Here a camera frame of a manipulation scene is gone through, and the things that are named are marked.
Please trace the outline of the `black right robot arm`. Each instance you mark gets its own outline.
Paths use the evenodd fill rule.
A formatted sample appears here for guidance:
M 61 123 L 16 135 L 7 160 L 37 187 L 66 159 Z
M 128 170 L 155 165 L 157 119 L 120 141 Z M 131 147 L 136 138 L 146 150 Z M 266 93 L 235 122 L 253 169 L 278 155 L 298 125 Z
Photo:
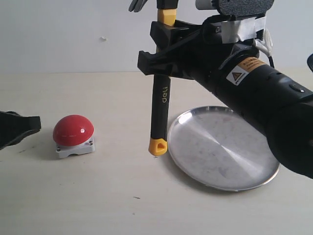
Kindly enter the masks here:
M 141 51 L 138 68 L 156 79 L 149 150 L 167 149 L 170 78 L 195 80 L 266 138 L 289 170 L 313 176 L 313 93 L 259 60 L 271 46 L 264 15 L 215 15 L 202 24 L 154 21 L 159 51 Z

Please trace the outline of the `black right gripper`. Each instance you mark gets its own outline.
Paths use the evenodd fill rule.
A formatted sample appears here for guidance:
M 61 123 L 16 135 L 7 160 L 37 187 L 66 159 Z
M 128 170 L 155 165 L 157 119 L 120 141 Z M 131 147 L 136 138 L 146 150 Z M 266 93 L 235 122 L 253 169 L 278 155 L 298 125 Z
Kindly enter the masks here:
M 144 75 L 196 80 L 214 93 L 264 92 L 267 65 L 258 59 L 265 37 L 264 17 L 226 21 L 207 18 L 201 25 L 175 20 L 151 23 L 156 53 L 140 51 Z

